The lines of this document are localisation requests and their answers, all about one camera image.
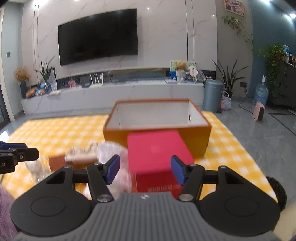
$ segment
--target trash can lid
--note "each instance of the trash can lid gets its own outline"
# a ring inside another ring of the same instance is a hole
[[[206,85],[209,86],[220,86],[220,85],[224,85],[222,80],[206,80],[205,82]]]

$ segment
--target pink box lid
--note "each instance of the pink box lid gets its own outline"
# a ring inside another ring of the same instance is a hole
[[[145,131],[128,135],[128,165],[132,174],[170,170],[177,155],[185,164],[194,159],[177,130]]]

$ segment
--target bag handle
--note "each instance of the bag handle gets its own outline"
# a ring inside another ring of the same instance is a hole
[[[225,95],[225,93],[228,95],[228,98],[229,98],[229,94],[226,91],[223,91],[222,95]]]

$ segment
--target red box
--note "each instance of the red box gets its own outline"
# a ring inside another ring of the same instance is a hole
[[[173,155],[177,155],[187,165],[194,163],[177,130],[129,134],[128,163],[133,192],[171,191],[177,197],[182,187],[170,169]]]

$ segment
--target power cord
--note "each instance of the power cord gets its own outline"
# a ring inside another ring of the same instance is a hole
[[[241,106],[240,106],[242,103],[244,103],[244,101],[246,100],[247,97],[251,99],[251,97],[249,97],[248,94],[247,94],[247,88],[246,88],[246,87],[244,88],[244,92],[245,92],[245,94],[246,94],[246,97],[243,99],[242,102],[240,102],[239,104],[237,104],[237,106],[238,106],[239,108],[242,108],[243,110],[246,110],[246,111],[250,112],[251,114],[253,114],[253,112],[251,112],[251,111],[245,109],[244,107],[241,107]]]

